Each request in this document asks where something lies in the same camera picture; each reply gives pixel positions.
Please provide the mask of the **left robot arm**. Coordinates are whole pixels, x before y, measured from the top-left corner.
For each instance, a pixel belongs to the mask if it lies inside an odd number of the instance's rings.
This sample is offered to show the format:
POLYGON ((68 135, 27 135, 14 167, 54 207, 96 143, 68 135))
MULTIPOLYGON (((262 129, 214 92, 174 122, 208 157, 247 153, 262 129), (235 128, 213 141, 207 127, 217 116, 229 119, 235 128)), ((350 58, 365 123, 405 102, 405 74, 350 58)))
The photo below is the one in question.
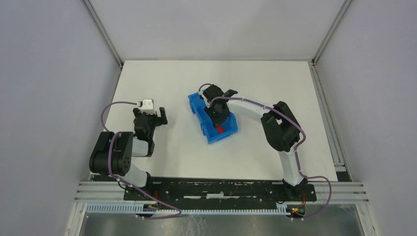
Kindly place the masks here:
POLYGON ((155 129, 168 124, 168 120, 164 107, 160 107, 159 112, 135 108, 133 114, 133 132, 123 131, 119 135, 111 131, 100 133, 89 159, 89 169, 92 173, 109 176, 108 166, 111 166, 116 179, 144 187, 150 174, 134 166, 132 158, 152 156, 155 129))

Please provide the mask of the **red handled screwdriver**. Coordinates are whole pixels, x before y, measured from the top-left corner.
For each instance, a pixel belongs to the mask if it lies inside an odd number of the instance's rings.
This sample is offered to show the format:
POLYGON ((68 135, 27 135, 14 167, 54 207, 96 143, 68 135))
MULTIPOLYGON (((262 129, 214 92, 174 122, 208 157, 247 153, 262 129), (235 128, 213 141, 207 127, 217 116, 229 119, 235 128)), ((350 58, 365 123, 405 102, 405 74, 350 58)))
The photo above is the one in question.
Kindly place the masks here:
POLYGON ((225 132, 224 129, 220 125, 217 126, 216 129, 219 133, 224 133, 225 132))

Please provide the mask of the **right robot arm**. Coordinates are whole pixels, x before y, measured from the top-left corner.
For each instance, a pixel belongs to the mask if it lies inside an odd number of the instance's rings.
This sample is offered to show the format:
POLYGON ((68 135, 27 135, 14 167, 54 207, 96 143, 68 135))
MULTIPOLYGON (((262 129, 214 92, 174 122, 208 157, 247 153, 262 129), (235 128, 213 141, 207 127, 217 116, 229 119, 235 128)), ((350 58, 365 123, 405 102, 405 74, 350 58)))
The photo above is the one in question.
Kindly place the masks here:
POLYGON ((199 88, 198 95, 206 105, 204 110, 213 126, 218 128, 230 114, 243 115, 259 122, 267 143, 278 151, 286 194, 299 195, 308 181, 300 173, 300 164, 296 157, 301 126, 289 106, 282 101, 276 104, 253 101, 239 95, 235 90, 223 91, 214 84, 206 84, 206 87, 199 88))

